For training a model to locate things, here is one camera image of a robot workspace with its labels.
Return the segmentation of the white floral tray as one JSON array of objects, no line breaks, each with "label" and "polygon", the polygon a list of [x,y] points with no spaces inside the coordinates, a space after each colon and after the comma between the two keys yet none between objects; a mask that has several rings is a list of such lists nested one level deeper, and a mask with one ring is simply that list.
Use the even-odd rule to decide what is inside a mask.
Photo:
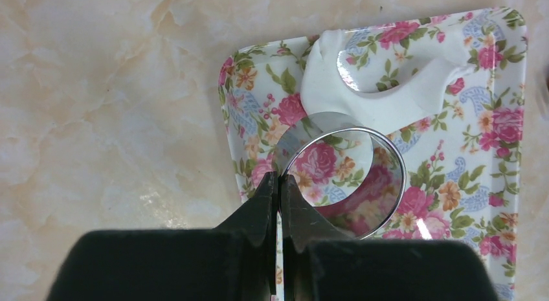
[{"label": "white floral tray", "polygon": [[[355,90],[383,91],[433,57],[456,55],[473,72],[445,89],[443,109],[391,133],[409,181],[378,238],[449,238],[486,265],[500,300],[515,296],[526,72],[526,23],[512,8],[397,21],[347,31],[338,66]],[[236,51],[218,91],[242,199],[269,171],[276,143],[304,116],[300,83],[313,36]]]}]

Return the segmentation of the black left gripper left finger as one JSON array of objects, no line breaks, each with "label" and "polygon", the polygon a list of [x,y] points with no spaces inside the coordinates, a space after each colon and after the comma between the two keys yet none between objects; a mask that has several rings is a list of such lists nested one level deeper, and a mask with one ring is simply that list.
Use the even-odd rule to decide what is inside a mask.
[{"label": "black left gripper left finger", "polygon": [[212,229],[94,230],[69,251],[48,300],[269,300],[276,293],[278,179]]}]

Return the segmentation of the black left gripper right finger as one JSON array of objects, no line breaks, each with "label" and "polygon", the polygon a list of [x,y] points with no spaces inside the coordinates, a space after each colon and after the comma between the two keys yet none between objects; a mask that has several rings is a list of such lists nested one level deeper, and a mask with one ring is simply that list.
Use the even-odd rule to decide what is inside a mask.
[{"label": "black left gripper right finger", "polygon": [[280,178],[286,300],[496,300],[466,244],[447,240],[355,240]]}]

